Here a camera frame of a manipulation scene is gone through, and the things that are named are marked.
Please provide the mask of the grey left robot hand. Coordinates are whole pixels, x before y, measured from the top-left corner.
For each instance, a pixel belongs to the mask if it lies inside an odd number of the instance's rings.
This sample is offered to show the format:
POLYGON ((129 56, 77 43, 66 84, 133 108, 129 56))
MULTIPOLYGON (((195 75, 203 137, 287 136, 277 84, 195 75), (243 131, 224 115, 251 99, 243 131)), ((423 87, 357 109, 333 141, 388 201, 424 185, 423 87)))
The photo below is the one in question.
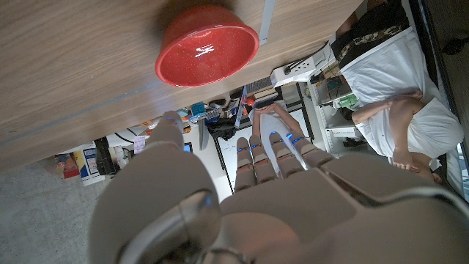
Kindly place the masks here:
POLYGON ((236 191, 220 200, 166 112, 108 184, 91 263, 466 263, 468 204, 369 155, 335 158, 294 133, 237 143, 236 191))

